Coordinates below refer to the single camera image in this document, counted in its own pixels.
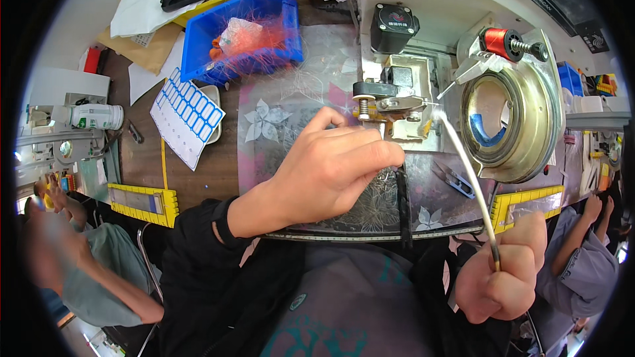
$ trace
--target blue plastic bin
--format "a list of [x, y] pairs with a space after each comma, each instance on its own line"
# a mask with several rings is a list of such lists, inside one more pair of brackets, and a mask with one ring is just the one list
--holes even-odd
[[[260, 49], [253, 53], [240, 54], [232, 59], [231, 69], [227, 67], [227, 60], [219, 60], [211, 69], [206, 70], [211, 63], [211, 42], [227, 28], [230, 18], [261, 20], [277, 16], [282, 17], [282, 25], [288, 28], [287, 39], [284, 41], [285, 50]], [[257, 58], [266, 59], [266, 64]], [[298, 3], [295, 0], [229, 0], [187, 21], [181, 81], [196, 79], [222, 86], [239, 76], [234, 72], [237, 66], [242, 74], [273, 73], [276, 67], [290, 61], [303, 61]]]
[[562, 87], [568, 89], [571, 94], [575, 96], [584, 96], [582, 90], [582, 77], [574, 67], [565, 62], [564, 65], [558, 68], [558, 75], [560, 75], [560, 84]]

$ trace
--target white cable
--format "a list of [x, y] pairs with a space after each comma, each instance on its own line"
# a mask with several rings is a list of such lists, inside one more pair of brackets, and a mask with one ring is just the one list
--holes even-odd
[[465, 167], [465, 171], [467, 172], [467, 177], [472, 183], [472, 189], [474, 190], [474, 194], [476, 194], [476, 200], [478, 201], [478, 205], [481, 208], [481, 212], [483, 213], [483, 222], [485, 223], [485, 230], [487, 231], [487, 236], [489, 238], [489, 243], [491, 246], [491, 256], [494, 258], [494, 265], [496, 265], [496, 271], [500, 271], [500, 256], [498, 255], [498, 247], [496, 246], [496, 236], [494, 235], [494, 228], [491, 225], [491, 219], [489, 218], [489, 210], [487, 208], [487, 204], [485, 203], [485, 197], [483, 197], [483, 191], [481, 191], [481, 185], [478, 183], [478, 178], [476, 177], [476, 173], [472, 168], [472, 164], [467, 157], [465, 149], [463, 148], [463, 144], [458, 137], [458, 134], [452, 127], [452, 124], [448, 121], [448, 116], [445, 112], [438, 107], [433, 109], [433, 118], [437, 120], [441, 120], [445, 125], [446, 130], [448, 131], [449, 138], [454, 144], [454, 148], [458, 152], [459, 157], [461, 157], [461, 162], [463, 162], [463, 166]]

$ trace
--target black sleeve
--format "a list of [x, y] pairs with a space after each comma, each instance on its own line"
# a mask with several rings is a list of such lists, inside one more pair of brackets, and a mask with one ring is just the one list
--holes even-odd
[[[229, 232], [227, 209], [235, 199], [207, 199], [183, 211], [175, 221], [163, 254], [160, 280], [164, 355], [178, 355], [179, 351], [196, 347], [193, 334], [216, 312], [224, 290], [239, 273], [242, 255], [251, 239], [234, 238]], [[214, 235], [213, 221], [224, 244]]]

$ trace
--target person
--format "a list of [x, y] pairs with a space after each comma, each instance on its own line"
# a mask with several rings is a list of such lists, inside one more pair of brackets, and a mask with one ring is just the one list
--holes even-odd
[[[32, 281], [55, 291], [69, 311], [96, 327], [160, 321], [163, 307], [150, 296], [150, 274], [125, 230], [107, 222], [77, 233], [64, 211], [83, 225], [81, 204], [58, 186], [52, 186], [49, 195], [58, 213], [46, 212], [35, 198], [21, 229]], [[160, 271], [155, 273], [160, 278]]]
[[184, 210], [163, 255], [162, 355], [505, 355], [508, 320], [535, 298], [541, 213], [497, 236], [502, 271], [488, 244], [464, 264], [456, 313], [443, 286], [448, 238], [412, 260], [377, 245], [264, 238], [239, 266], [254, 236], [343, 214], [379, 170], [403, 162], [399, 145], [324, 107], [271, 179]]
[[560, 213], [545, 252], [545, 266], [537, 276], [536, 291], [561, 313], [585, 318], [604, 310], [619, 271], [617, 258], [606, 248], [613, 209], [609, 196], [595, 232], [591, 225], [602, 210], [599, 197], [588, 198], [582, 215], [572, 207]]
[[53, 185], [53, 180], [55, 180], [56, 184], [57, 178], [55, 177], [55, 174], [45, 174], [44, 179], [37, 180], [33, 183], [33, 194], [44, 200], [44, 206], [48, 210], [55, 209], [55, 205], [49, 195], [49, 190]]

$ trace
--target gray t-shirt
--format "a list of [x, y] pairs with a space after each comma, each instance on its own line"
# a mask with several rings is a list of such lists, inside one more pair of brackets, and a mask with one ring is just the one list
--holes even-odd
[[411, 266], [373, 245], [311, 243], [297, 295], [261, 357], [433, 356]]
[[[104, 223], [83, 234], [88, 239], [93, 257], [99, 263], [148, 295], [154, 290], [141, 253], [125, 230]], [[157, 279], [160, 278], [161, 272], [154, 269]], [[135, 327], [142, 324], [139, 316], [119, 298], [76, 267], [67, 272], [62, 302], [77, 317], [96, 327]]]
[[619, 263], [595, 233], [571, 254], [562, 273], [554, 276], [551, 264], [581, 215], [567, 207], [545, 251], [545, 264], [536, 277], [536, 292], [556, 310], [573, 317], [591, 317], [604, 310], [617, 281]]

